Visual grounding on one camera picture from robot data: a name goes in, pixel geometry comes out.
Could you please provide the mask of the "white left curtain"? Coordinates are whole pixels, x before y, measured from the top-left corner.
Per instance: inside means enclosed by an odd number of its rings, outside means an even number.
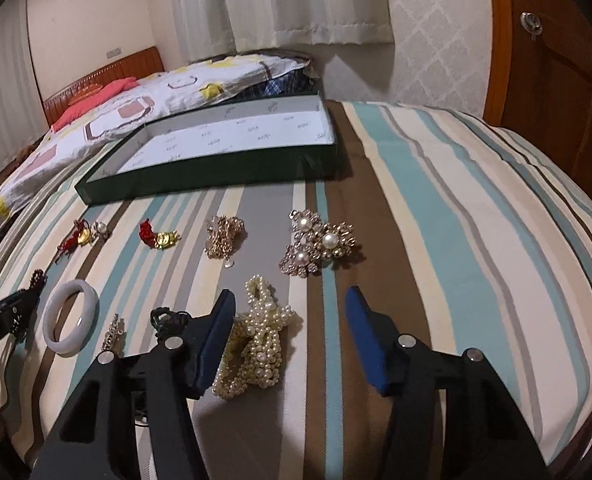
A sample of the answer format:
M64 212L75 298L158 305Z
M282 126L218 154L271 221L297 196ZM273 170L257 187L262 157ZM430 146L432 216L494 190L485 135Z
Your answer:
M27 0L0 6L0 172L48 130L32 62Z

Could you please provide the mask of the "silver door lock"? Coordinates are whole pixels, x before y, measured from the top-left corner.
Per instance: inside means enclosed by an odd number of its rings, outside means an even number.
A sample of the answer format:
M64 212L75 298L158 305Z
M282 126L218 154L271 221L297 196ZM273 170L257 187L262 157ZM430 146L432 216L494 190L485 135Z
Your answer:
M542 21L538 15L531 12L522 12L520 14L520 26L528 33L532 41L535 41L543 32Z

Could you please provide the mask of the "wall power outlet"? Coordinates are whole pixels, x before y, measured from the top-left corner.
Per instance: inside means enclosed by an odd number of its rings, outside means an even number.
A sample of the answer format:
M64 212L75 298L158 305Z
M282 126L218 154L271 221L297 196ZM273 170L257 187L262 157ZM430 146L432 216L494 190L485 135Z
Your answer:
M112 60L113 58L120 58L122 55L122 50L121 48L116 48L114 50L108 51L106 53L106 58L108 60Z

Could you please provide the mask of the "red pillow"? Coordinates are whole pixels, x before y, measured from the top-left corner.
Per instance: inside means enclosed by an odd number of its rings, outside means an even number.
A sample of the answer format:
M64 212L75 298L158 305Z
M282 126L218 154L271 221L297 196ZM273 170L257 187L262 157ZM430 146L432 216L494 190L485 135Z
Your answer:
M83 97L75 98L61 114L61 117L54 122L51 126L52 131L60 131L95 107L106 103L124 91L136 88L138 85L136 78L128 77L111 81L98 89L86 90L83 92Z

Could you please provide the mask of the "plaid blue bed sheet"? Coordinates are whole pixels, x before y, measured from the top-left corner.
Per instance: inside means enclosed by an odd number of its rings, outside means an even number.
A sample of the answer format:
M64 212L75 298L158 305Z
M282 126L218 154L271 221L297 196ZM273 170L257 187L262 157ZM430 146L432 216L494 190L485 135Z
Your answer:
M231 102L273 99L280 96L302 96L303 94L316 93L318 90L317 78L311 77L304 68L301 68L254 84L234 96Z

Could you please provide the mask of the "dark green jewelry box tray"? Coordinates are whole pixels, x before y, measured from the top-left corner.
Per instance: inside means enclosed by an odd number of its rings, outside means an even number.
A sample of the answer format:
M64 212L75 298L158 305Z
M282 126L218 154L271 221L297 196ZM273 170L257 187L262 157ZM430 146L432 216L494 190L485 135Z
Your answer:
M317 94L224 103L143 125L78 181L83 203L224 188L324 180L336 174L338 142Z

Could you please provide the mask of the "black cord stone pendant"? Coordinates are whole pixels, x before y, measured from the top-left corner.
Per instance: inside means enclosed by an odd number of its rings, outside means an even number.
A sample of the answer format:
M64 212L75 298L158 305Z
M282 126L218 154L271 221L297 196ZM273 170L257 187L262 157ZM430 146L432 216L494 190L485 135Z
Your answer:
M168 307L153 309L150 314L150 323L158 342L181 336L191 320L189 312L173 311Z

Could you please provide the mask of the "red gold charm pendant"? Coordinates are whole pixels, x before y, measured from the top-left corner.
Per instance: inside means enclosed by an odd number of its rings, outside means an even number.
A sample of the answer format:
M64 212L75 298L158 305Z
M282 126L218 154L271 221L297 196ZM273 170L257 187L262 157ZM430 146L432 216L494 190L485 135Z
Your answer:
M154 231L151 221L145 219L139 225L139 238L149 248L165 250L176 246L181 240L181 235L177 231Z

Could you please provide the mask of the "red tassel pearl charm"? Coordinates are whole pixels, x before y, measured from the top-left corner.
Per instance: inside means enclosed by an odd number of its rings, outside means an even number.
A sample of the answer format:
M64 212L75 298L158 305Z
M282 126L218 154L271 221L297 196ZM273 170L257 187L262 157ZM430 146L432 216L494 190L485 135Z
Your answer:
M69 257L78 247L105 242L109 237L110 228L104 222L90 223L86 219L75 220L72 232L58 245L54 261L59 262L61 258Z

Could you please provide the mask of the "wooden door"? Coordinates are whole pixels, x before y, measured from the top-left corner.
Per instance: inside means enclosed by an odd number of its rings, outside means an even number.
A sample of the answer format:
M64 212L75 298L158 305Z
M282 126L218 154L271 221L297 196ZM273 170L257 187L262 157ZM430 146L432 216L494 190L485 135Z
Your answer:
M552 159L592 199L592 27L573 0L491 0L484 118ZM520 26L531 12L543 32Z

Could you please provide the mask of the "white patterned quilt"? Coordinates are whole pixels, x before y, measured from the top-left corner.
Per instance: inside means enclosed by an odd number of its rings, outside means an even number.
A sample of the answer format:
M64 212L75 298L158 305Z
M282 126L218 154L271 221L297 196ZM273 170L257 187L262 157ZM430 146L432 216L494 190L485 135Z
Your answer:
M153 120L219 104L248 88L296 70L308 70L304 54L253 53L185 65L136 82L46 137L0 186L0 232L65 168L103 145Z

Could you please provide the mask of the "small silver crystal clip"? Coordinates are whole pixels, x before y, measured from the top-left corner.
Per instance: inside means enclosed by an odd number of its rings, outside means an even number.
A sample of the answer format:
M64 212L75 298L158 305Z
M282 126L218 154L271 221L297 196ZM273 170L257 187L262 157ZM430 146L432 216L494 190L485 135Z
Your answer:
M110 326L108 326L108 329L105 332L102 343L102 350L118 352L119 343L121 341L122 336L124 335L125 322L118 314L115 314L112 318L112 322L110 322Z

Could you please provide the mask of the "wooden headboard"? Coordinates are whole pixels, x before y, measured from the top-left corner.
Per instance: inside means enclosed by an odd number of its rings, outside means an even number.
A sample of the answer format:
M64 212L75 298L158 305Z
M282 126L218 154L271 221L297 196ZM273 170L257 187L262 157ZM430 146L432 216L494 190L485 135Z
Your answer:
M125 56L118 61L111 62L75 80L62 90L54 93L53 96L45 99L42 102L42 107L46 115L46 121L49 126L52 126L63 115L74 96L81 90L92 86L92 84L109 84L113 80L127 77L141 79L164 70L162 58L156 47L149 47Z

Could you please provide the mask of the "gold pearl flower brooch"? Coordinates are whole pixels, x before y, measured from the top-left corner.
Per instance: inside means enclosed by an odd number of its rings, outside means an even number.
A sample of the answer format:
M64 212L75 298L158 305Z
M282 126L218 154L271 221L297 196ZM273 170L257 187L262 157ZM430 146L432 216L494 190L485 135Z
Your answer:
M324 221L310 209L292 210L292 238L279 262L283 274L308 278L336 260L350 257L357 248L354 227L347 222Z

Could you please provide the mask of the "white window curtain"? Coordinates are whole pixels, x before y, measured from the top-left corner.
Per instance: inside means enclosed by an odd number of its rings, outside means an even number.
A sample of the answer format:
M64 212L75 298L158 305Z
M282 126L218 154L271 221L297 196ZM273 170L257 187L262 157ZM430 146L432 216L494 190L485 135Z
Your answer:
M390 44L388 0L171 0L180 50L194 62L305 44Z

